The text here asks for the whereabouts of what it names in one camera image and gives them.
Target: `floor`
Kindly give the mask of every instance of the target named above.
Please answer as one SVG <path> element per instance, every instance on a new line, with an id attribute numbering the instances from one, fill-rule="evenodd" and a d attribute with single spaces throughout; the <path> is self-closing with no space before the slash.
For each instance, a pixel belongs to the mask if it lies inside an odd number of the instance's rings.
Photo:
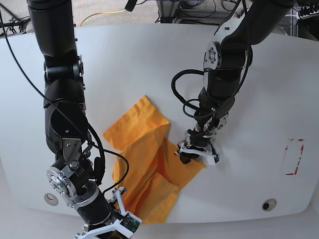
<path id="1" fill-rule="evenodd" d="M 87 16 L 106 11 L 123 10 L 128 0 L 72 0 L 74 23 L 79 26 Z M 12 13 L 18 18 L 29 16 L 26 0 L 0 0 Z M 188 4 L 194 5 L 196 0 L 187 1 Z M 224 6 L 231 9 L 234 4 L 224 1 Z M 220 0 L 204 0 L 202 4 L 194 8 L 205 10 L 223 10 Z M 3 21 L 8 22 L 10 17 L 1 10 Z M 115 14 L 100 14 L 87 19 L 83 26 L 88 25 L 106 25 L 106 24 L 121 24 L 121 23 L 154 23 L 158 18 L 158 7 L 155 0 L 137 5 L 133 12 L 122 12 Z M 27 31 L 32 29 L 32 24 L 29 23 Z"/>

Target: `white table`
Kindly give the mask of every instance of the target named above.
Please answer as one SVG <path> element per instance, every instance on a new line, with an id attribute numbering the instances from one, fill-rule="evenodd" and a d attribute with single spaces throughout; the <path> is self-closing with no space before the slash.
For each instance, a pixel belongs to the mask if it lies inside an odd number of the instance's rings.
<path id="1" fill-rule="evenodd" d="M 97 133 L 101 136 L 146 95 L 170 121 L 169 140 L 183 139 L 195 121 L 182 113 L 170 82 L 181 70 L 202 69 L 215 29 L 174 24 L 76 28 L 87 117 Z M 9 40 L 27 75 L 43 90 L 43 56 L 34 34 Z M 253 50 L 246 82 L 218 137 L 223 161 L 203 169 L 180 192 L 168 223 L 275 217 L 299 213 L 309 204 L 319 176 L 319 44 L 271 34 Z M 59 195 L 56 207 L 43 199 L 45 193 L 56 194 L 46 178 L 54 155 L 45 142 L 43 100 L 22 76 L 4 39 L 0 52 L 0 157 L 12 192 L 27 207 L 77 215 Z M 185 76 L 177 83 L 186 99 L 196 98 L 201 88 L 200 76 Z M 305 141 L 289 143 L 289 138 Z M 301 144 L 298 173 L 286 175 L 296 168 Z M 111 148 L 105 140 L 103 145 Z M 101 190 L 113 183 L 114 160 L 107 155 Z M 270 198 L 277 206 L 264 212 L 262 204 Z"/>

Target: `round hole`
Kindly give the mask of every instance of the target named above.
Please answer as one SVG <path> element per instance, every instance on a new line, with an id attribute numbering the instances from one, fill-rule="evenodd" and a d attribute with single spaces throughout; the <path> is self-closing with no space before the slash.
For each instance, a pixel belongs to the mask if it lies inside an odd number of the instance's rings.
<path id="1" fill-rule="evenodd" d="M 58 199 L 51 193 L 44 194 L 44 200 L 51 206 L 56 206 L 59 203 Z"/>
<path id="2" fill-rule="evenodd" d="M 266 212 L 269 212 L 271 210 L 273 210 L 275 208 L 275 206 L 277 205 L 277 201 L 274 198 L 268 199 L 266 200 L 263 205 L 262 205 L 262 209 Z"/>

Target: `orange towel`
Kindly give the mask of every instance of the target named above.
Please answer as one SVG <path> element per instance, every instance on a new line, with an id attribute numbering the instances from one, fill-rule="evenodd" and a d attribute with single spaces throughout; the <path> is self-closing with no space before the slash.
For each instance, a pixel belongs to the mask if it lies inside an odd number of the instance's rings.
<path id="1" fill-rule="evenodd" d="M 192 160 L 181 163 L 174 152 L 177 146 L 164 138 L 169 122 L 143 96 L 103 134 L 112 147 L 121 151 L 130 170 L 119 186 L 127 188 L 123 195 L 126 209 L 144 224 L 164 223 L 179 190 L 204 167 Z M 118 158 L 113 165 L 117 182 L 126 170 Z"/>

